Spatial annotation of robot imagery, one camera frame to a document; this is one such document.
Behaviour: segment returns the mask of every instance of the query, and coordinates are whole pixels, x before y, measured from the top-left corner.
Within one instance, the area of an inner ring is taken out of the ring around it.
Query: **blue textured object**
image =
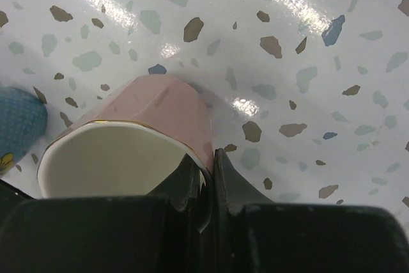
[[[44,134],[47,117],[45,106],[32,94],[0,87],[0,176]]]

